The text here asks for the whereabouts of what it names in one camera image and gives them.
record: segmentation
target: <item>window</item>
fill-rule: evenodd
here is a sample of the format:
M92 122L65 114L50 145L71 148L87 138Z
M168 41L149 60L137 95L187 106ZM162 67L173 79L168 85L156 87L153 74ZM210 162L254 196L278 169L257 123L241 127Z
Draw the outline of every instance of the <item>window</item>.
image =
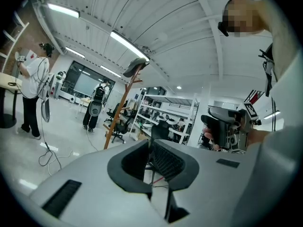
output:
M161 87L149 87L147 88L147 93L149 95L165 95L166 91Z
M105 78L107 77L74 61L66 72L66 78L61 90L79 98L91 96L93 88L98 83L102 83ZM110 94L115 82L108 80L111 82L109 85Z

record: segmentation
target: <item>floor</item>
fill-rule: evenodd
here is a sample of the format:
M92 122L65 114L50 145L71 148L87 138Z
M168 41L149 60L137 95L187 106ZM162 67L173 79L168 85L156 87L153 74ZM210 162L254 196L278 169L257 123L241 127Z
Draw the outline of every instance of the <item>floor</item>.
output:
M13 94L6 92L5 97L5 113L11 114L13 103ZM40 133L42 135L41 125L41 100L37 103L37 120ZM86 133L82 127L82 120L86 109L76 117L78 110L77 104L71 104L69 101L60 98L59 100L50 99L51 118L48 123L42 120L45 141L54 149L62 168L68 165L73 160L82 155L103 150L106 138L103 121L108 118L106 113L99 115L99 123L93 133ZM42 167L38 163L41 155L45 154L45 145L43 137L41 140L36 140L31 133L17 134L17 128L23 123L23 103L22 95L17 97L16 106L17 124L10 129L0 129L0 167L11 189L19 191L25 195L29 195L37 186L47 179L50 174L55 174L59 169L59 164L54 161ZM129 134L124 135L126 142L133 141L129 138ZM120 145L122 142L116 139L114 143L109 144L110 147ZM46 164L49 157L42 157L40 163ZM152 178L151 171L146 171L144 181L150 183ZM155 175L156 181L161 176ZM156 186L165 186L167 182L161 180L155 184ZM167 189L157 187L153 189L151 202L155 208L164 216Z

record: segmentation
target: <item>person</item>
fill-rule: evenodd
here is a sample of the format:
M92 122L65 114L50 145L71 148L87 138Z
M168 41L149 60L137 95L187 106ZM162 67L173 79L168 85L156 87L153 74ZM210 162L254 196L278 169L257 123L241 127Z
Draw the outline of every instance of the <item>person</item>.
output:
M184 123L184 119L182 119L182 118L180 118L179 119L179 122L178 122L178 127L179 127L179 131L181 131L181 128L182 128L182 126L184 126L185 125L185 123Z
M56 78L57 78L57 82L56 82L56 86L55 86L55 90L54 90L54 98L55 100L58 100L59 99L59 93L60 93L60 90L62 88L62 84L65 80L65 77L66 77L66 72L58 72Z
M105 94L103 96L103 103L102 103L103 106L106 104L106 101L108 98L109 85L110 85L110 81L107 78L105 78L105 79L103 79L103 83L97 84L93 91L93 93L94 93L95 90L100 86L104 88ZM87 110L86 110L86 113L85 113L85 116L83 119L83 128L87 130L87 125L88 125L89 126L88 132L91 133L91 132L93 132L93 129L96 127L98 116L93 117L90 115L90 113L89 113L90 104L91 104L91 102L89 103L89 105L87 107Z
M23 115L24 123L18 128L17 133L27 132L32 130L32 135L35 139L41 139L36 116L36 104L39 99L38 94L44 78L48 74L49 61L48 57L52 56L54 47L50 44L40 44L41 57L37 57L28 66L22 62L17 62L17 66L23 76L21 93L23 95Z
M228 36L228 32L242 36L258 34L264 30L272 34L273 71L277 83L270 93L283 114L284 126L301 125L303 117L299 105L303 103L300 91L303 88L302 48L280 8L272 0L229 0L218 28L225 36ZM213 140L211 129L203 129L203 132ZM263 142L269 133L252 129L247 135L247 146Z

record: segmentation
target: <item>wooden pole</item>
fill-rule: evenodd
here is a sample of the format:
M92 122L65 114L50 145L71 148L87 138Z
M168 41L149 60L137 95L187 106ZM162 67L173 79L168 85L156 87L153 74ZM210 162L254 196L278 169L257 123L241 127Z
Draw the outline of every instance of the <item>wooden pole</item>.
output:
M134 73L132 79L130 80L130 82L128 83L128 85L125 86L125 93L124 93L124 95L123 95L123 97L122 97L122 99L121 99L121 102L120 102L120 104L119 104L119 107L118 107L118 109L117 109L117 111L116 111L116 114L115 114L115 116L114 116L113 122L112 122L112 124L111 124L111 126L110 126L109 132L108 132L108 134L107 134L107 136L106 136L106 142L105 142L105 145L104 145L104 149L107 149L107 148L108 148L108 144L109 144L110 137L111 137L112 134L113 134L113 131L114 131L114 128L115 128L115 125L116 125L116 121L117 121L117 119L119 118L119 114L120 114L120 111L122 110L122 106L123 106L123 104L124 104L124 101L126 100L127 94L128 94L128 92L129 92L129 90L131 89L131 87L132 87L132 85L133 85L133 83L134 83L134 81L135 81L135 79L136 79L136 76L137 76L138 72L140 71L142 65L143 65L143 64L141 64L141 65L138 66L138 68L137 68L137 70L135 71L135 73Z

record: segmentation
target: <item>white t-shirt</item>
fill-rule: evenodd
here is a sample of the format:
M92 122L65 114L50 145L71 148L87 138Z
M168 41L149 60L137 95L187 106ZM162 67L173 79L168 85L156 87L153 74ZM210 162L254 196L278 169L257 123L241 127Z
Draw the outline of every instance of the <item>white t-shirt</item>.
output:
M45 57L37 57L32 63L27 66L29 78L23 77L21 92L27 98L34 98L39 94L41 81L45 81L48 74L49 61Z
M285 126L303 124L303 51L280 8L268 0L269 29L273 36L273 58L278 82L270 95L274 99Z

